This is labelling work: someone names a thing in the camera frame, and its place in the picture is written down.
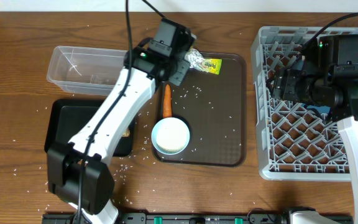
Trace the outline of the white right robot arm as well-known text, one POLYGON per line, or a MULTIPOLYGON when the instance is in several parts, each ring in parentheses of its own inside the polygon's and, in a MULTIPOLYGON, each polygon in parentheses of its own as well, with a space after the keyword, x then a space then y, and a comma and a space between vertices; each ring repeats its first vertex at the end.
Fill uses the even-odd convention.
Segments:
POLYGON ((300 58, 266 84, 278 100, 327 106, 344 143, 358 223, 358 35, 314 36, 300 58))

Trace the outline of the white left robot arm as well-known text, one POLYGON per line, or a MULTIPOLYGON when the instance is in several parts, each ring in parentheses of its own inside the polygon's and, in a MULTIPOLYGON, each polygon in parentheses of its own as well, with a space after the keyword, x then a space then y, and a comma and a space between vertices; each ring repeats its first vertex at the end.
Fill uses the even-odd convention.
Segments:
POLYGON ((162 18, 153 38, 129 47, 114 88, 94 116, 67 143, 47 146, 48 189, 76 207, 74 221, 115 223, 109 165, 117 144, 159 84, 186 75, 185 55, 195 40, 189 28, 162 18))

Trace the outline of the brown shiitake mushroom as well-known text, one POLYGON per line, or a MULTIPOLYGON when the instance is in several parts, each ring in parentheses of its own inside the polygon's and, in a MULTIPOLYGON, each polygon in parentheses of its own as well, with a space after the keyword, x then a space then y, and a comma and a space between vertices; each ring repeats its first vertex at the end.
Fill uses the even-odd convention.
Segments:
POLYGON ((123 132, 122 136, 123 136, 124 138, 127 138, 127 137, 130 136, 130 134, 131 134, 130 129, 127 128, 127 129, 123 132))

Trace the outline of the foil snack wrapper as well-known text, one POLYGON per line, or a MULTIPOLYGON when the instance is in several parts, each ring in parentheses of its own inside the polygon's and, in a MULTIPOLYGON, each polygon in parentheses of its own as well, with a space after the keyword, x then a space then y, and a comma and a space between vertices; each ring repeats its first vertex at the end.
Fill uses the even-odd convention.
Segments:
POLYGON ((191 48, 185 54, 185 60, 190 63, 191 68, 198 71, 215 75, 220 74, 222 60, 219 58, 204 58, 198 50, 191 48))

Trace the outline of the dark blue plate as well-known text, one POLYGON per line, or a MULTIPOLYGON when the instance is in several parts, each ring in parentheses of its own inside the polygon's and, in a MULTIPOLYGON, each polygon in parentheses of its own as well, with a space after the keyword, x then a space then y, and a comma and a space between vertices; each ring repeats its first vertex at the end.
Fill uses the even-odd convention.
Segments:
POLYGON ((303 107, 307 110, 311 110, 314 114, 318 116, 326 116, 330 112, 330 108, 327 106, 313 106, 304 104, 303 107))

